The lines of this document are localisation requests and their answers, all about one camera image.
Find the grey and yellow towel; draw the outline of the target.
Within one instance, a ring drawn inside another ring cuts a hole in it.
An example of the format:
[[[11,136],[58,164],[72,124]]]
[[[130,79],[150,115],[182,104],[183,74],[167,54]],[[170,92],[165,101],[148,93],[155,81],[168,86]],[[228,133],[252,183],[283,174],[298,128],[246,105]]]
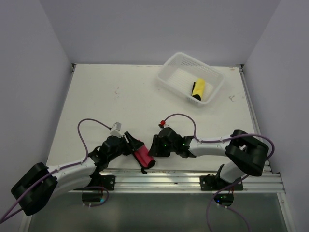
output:
[[[205,89],[205,81],[203,79],[197,79],[193,83],[191,96],[199,101],[201,101],[203,92]]]

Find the grey and pink towel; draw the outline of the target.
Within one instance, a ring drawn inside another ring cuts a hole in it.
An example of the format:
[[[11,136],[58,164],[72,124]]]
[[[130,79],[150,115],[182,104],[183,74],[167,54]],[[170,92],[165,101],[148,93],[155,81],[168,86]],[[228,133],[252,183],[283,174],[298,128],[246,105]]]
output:
[[[141,172],[147,174],[148,169],[152,168],[156,161],[152,156],[148,155],[149,150],[145,145],[133,152],[133,156],[141,167]]]

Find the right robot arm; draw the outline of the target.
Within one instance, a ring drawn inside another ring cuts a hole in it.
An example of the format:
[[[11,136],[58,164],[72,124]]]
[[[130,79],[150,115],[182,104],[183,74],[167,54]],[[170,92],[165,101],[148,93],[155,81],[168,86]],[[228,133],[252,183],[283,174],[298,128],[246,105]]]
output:
[[[148,155],[168,157],[175,153],[182,158],[226,156],[230,162],[220,166],[215,178],[217,188],[224,190],[245,175],[261,176],[268,151],[266,144],[240,129],[234,130],[230,137],[203,143],[194,136],[182,137],[167,127],[153,136]]]

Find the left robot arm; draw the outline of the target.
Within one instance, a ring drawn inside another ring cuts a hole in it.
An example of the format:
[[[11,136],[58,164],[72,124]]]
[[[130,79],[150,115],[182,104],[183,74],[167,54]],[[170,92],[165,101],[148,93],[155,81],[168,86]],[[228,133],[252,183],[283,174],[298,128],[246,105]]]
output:
[[[41,162],[35,164],[12,187],[11,193],[27,216],[34,215],[51,198],[71,190],[105,190],[100,172],[121,155],[133,155],[142,170],[151,168],[155,163],[145,144],[125,132],[121,137],[109,136],[88,154],[86,160],[50,167]]]

